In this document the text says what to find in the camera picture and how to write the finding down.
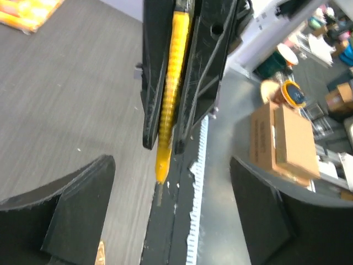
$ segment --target plastic package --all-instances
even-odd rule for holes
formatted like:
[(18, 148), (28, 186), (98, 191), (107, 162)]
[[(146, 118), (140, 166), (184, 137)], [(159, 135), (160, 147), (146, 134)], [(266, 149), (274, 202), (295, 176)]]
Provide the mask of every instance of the plastic package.
[(25, 33), (36, 32), (64, 0), (0, 0), (0, 22)]

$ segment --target white serrated edge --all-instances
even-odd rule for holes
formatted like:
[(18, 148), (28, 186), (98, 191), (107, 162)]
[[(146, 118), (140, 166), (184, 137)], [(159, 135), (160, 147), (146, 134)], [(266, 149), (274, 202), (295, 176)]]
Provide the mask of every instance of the white serrated edge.
[(197, 162), (195, 162), (190, 171), (195, 176), (194, 200), (192, 212), (190, 213), (190, 232), (187, 239), (188, 251), (186, 253), (186, 265), (196, 265), (197, 247), (199, 244), (202, 190), (204, 188), (204, 175), (206, 163), (206, 148), (207, 148), (207, 133), (208, 133), (208, 116), (201, 122), (199, 153)]

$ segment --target yellow marker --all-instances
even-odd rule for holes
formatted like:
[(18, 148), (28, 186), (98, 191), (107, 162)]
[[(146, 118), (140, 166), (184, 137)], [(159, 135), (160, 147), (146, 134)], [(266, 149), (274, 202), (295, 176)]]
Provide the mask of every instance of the yellow marker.
[(157, 184), (159, 184), (157, 205), (161, 204), (163, 184), (169, 172), (173, 142), (173, 118), (177, 103), (180, 75), (184, 65), (184, 54), (188, 46), (190, 23), (188, 12), (174, 11), (168, 69), (162, 101), (161, 120), (159, 122), (156, 159), (156, 180)]

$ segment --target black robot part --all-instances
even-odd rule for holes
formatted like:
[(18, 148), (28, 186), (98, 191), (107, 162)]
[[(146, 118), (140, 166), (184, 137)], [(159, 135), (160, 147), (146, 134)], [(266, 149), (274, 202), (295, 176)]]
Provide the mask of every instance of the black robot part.
[[(192, 129), (215, 105), (229, 45), (239, 38), (238, 27), (245, 15), (252, 14), (251, 5), (247, 9), (244, 6), (245, 0), (195, 2), (191, 43), (175, 117), (175, 154), (185, 151)], [(143, 146), (149, 150), (158, 134), (173, 9), (173, 1), (144, 2), (141, 99), (145, 111)]]

